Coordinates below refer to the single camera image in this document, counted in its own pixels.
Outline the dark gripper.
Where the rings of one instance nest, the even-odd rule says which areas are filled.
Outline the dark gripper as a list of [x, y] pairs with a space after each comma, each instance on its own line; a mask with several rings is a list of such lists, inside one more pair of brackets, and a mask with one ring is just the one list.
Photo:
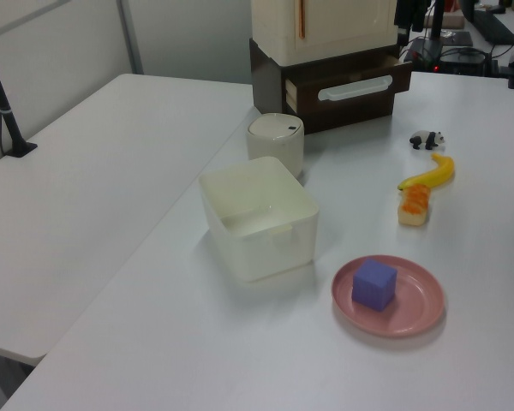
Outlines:
[[428, 11], [428, 0], [397, 0], [394, 24], [397, 26], [397, 44], [409, 43], [409, 29], [422, 32], [425, 15]]

